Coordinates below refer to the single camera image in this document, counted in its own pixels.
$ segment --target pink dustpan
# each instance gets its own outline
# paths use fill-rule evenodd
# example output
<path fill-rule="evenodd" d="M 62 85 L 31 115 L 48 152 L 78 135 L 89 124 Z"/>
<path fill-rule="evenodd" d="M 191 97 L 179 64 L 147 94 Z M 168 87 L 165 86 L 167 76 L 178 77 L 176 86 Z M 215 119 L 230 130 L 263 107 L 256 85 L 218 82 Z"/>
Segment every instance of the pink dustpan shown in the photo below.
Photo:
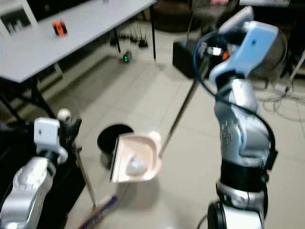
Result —
<path fill-rule="evenodd" d="M 161 168 L 161 138 L 150 134 L 123 134 L 116 142 L 110 181 L 140 182 L 154 178 Z"/>

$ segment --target black trash can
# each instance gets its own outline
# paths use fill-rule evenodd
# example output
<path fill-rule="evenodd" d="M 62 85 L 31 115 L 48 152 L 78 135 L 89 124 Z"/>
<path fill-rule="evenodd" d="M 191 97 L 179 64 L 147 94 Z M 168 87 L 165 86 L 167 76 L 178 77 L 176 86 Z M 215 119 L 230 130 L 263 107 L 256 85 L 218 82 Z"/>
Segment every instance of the black trash can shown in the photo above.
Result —
<path fill-rule="evenodd" d="M 102 154 L 104 154 L 107 158 L 107 168 L 110 168 L 112 163 L 112 156 L 116 139 L 119 135 L 127 133 L 133 133 L 133 129 L 125 124 L 111 125 L 100 133 L 97 139 L 97 145 L 100 148 Z"/>

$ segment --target tile floor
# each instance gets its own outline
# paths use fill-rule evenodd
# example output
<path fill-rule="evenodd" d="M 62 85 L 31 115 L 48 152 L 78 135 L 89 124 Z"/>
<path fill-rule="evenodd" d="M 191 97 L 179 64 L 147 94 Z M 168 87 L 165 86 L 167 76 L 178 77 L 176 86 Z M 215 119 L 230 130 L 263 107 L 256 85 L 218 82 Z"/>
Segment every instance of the tile floor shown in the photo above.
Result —
<path fill-rule="evenodd" d="M 141 26 L 150 34 L 148 25 Z M 115 48 L 105 46 L 102 52 L 107 55 L 100 64 L 48 101 L 54 111 L 67 107 L 75 116 L 82 117 L 78 142 L 83 145 L 82 158 L 97 198 L 117 193 L 121 199 L 118 208 L 99 223 L 97 229 L 195 228 L 209 202 L 217 197 L 215 182 L 221 163 L 219 129 L 214 100 L 202 88 L 197 90 L 183 116 L 154 180 L 110 184 L 96 144 L 101 130 L 116 122 L 127 123 L 136 132 L 157 130 L 163 138 L 166 136 L 191 85 L 172 66 L 173 41 L 184 37 L 185 34 L 156 31 L 156 62 L 151 44 L 147 50 L 138 50 L 122 42 L 123 52 L 127 48 L 132 50 L 130 64 L 120 62 L 121 56 Z M 298 92 L 304 91 L 302 81 L 295 86 Z M 261 98 L 269 95 L 258 92 Z M 305 106 L 294 101 L 284 101 L 281 112 L 305 119 Z M 264 109 L 261 113 L 275 132 L 279 150 L 268 184 L 266 228 L 303 229 L 305 124 L 288 121 Z M 38 115 L 43 113 L 34 111 L 29 117 Z M 84 189 L 69 214 L 66 229 L 77 228 L 91 207 L 87 189 Z"/>

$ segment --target chair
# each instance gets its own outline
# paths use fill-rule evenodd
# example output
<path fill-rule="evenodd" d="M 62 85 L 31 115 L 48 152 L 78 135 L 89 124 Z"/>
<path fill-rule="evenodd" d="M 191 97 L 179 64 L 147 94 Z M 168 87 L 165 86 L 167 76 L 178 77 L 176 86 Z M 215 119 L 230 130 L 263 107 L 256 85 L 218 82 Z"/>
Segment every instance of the chair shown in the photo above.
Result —
<path fill-rule="evenodd" d="M 235 13 L 238 6 L 239 0 L 228 0 L 226 4 L 212 4 L 211 0 L 193 0 L 193 14 L 187 31 L 187 39 L 189 38 L 191 25 L 194 19 L 198 19 L 202 22 L 202 32 L 204 25 L 207 29 L 216 30 Z"/>

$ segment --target floor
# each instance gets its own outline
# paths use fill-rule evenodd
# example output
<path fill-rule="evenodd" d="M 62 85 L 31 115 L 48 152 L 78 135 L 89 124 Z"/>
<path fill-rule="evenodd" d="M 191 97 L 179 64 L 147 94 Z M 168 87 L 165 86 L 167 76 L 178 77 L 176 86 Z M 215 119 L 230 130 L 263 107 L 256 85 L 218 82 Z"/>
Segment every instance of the floor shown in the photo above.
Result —
<path fill-rule="evenodd" d="M 185 34 L 156 31 L 157 61 L 153 61 L 149 25 L 149 48 L 139 50 L 122 42 L 122 51 L 131 48 L 133 60 L 120 61 L 115 48 L 103 46 L 104 57 L 67 89 L 48 100 L 54 111 L 66 107 L 83 119 L 78 143 L 82 159 L 98 199 L 117 194 L 117 209 L 97 229 L 191 229 L 217 198 L 215 182 L 220 175 L 219 126 L 214 100 L 198 88 L 177 131 L 171 139 L 159 175 L 145 183 L 109 183 L 109 172 L 101 165 L 97 137 L 113 123 L 126 123 L 136 132 L 158 131 L 164 139 L 188 92 L 191 82 L 172 66 L 173 41 Z M 302 93 L 302 81 L 295 83 Z M 273 93 L 258 92 L 259 98 Z M 284 100 L 281 112 L 305 119 L 305 106 Z M 29 117 L 43 115 L 34 111 Z M 305 206 L 305 124 L 288 121 L 261 109 L 275 132 L 279 156 L 270 173 L 267 229 L 302 229 Z M 66 229 L 75 229 L 92 209 L 84 189 L 69 214 Z"/>

